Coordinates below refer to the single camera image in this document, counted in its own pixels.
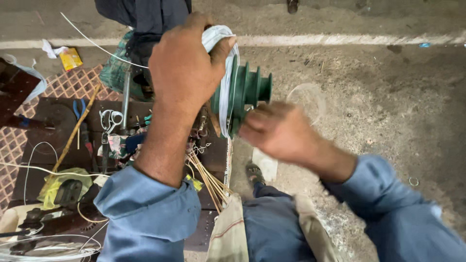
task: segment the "red tiled mat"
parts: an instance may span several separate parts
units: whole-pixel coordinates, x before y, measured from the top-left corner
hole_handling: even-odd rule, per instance
[[[66,97],[90,99],[94,88],[100,83],[99,74],[102,65],[90,69],[74,69],[69,72],[61,72],[47,78],[47,89],[40,94],[42,97]],[[118,100],[119,94],[103,86],[97,94],[98,100]],[[36,97],[23,104],[15,112],[31,118],[35,114],[35,108],[39,102]],[[22,129],[3,127],[0,129],[0,156],[2,161],[8,163],[21,162],[24,147],[26,146],[26,131]],[[6,210],[16,182],[18,168],[0,165],[0,217]]]

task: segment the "dusty ground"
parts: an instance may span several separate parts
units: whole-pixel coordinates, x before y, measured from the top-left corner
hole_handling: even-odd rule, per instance
[[[426,198],[443,207],[443,219],[466,237],[466,50],[464,47],[343,46],[338,48],[243,48],[242,61],[274,75],[273,98],[282,100],[300,83],[321,85],[327,115],[316,129],[356,154],[381,154],[406,184],[419,180]],[[251,147],[234,142],[231,187],[244,198]],[[310,197],[334,243],[350,261],[376,261],[364,223],[301,168],[279,164],[271,183]]]
[[[300,0],[295,15],[285,0],[193,0],[238,35],[465,34],[461,0]],[[6,0],[0,4],[0,41],[82,38],[63,12],[90,38],[115,39],[128,31],[99,15],[94,0]]]
[[[466,3],[440,0],[194,0],[239,35],[464,34]]]
[[[115,52],[115,46],[112,47],[103,47],[107,51],[113,53]],[[106,61],[109,59],[109,55],[105,52],[94,48],[94,47],[81,47],[76,48],[79,57],[83,62],[83,66],[86,68],[94,67],[98,64],[105,64]],[[34,68],[41,73],[45,78],[49,77],[54,74],[61,74],[63,69],[62,61],[59,57],[56,59],[50,59],[47,57],[47,53],[42,51],[42,49],[4,49],[0,50],[0,56],[8,58],[4,56],[4,54],[10,54],[16,57],[18,63],[31,67],[33,63],[33,59],[36,60],[37,64]]]
[[[288,15],[284,0],[194,0],[194,9],[212,13],[233,32],[246,34],[461,34],[466,4],[459,0],[302,0]],[[41,15],[41,23],[35,11]],[[121,37],[127,28],[96,12],[92,0],[4,1],[0,8],[2,41],[73,38],[59,11],[91,37]],[[2,50],[45,76],[61,71],[39,49]],[[80,48],[86,67],[108,56],[96,48]],[[460,47],[341,46],[241,48],[241,60],[274,75],[275,100],[284,99],[301,83],[314,82],[326,96],[328,113],[316,129],[356,154],[388,158],[398,177],[419,180],[427,198],[443,207],[443,218],[466,237],[466,49]],[[245,199],[251,189],[244,165],[252,149],[234,142],[231,186]],[[312,198],[334,243],[349,261],[376,261],[364,224],[345,205],[328,197],[317,178],[300,168],[279,164],[272,183],[287,193]],[[186,252],[187,261],[203,261],[205,253]]]

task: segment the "white paper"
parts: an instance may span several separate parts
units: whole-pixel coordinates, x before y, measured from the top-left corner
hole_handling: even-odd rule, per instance
[[[42,42],[44,43],[44,45],[42,46],[42,50],[47,52],[47,56],[52,59],[56,59],[57,55],[59,55],[63,50],[68,49],[68,47],[60,47],[53,49],[47,40],[42,39]]]

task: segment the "wire spool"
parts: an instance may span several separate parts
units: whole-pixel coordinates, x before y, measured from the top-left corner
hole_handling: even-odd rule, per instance
[[[215,44],[224,37],[234,36],[227,26],[213,26],[202,34],[202,44],[210,52]],[[249,72],[249,63],[240,66],[238,44],[232,48],[225,61],[225,75],[211,97],[211,109],[219,115],[222,137],[230,138],[237,133],[246,114],[245,105],[257,106],[258,101],[268,103],[272,94],[272,74],[260,76]]]
[[[246,62],[245,66],[238,66],[238,64],[239,60],[235,56],[232,64],[233,70],[231,71],[232,80],[228,90],[228,102],[225,101],[221,94],[221,86],[215,90],[210,98],[211,109],[215,114],[221,113],[221,105],[228,105],[228,136],[222,132],[222,136],[225,138],[238,132],[246,116],[246,105],[255,108],[259,101],[270,102],[272,96],[272,74],[269,74],[268,77],[261,77],[260,67],[257,67],[256,72],[251,72],[248,62]]]

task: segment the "foot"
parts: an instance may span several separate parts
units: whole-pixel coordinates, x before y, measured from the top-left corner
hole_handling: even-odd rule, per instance
[[[299,0],[287,0],[288,13],[294,14],[298,12]]]
[[[246,176],[249,180],[249,183],[254,186],[255,183],[260,182],[265,185],[264,177],[262,176],[262,171],[256,164],[246,165]]]

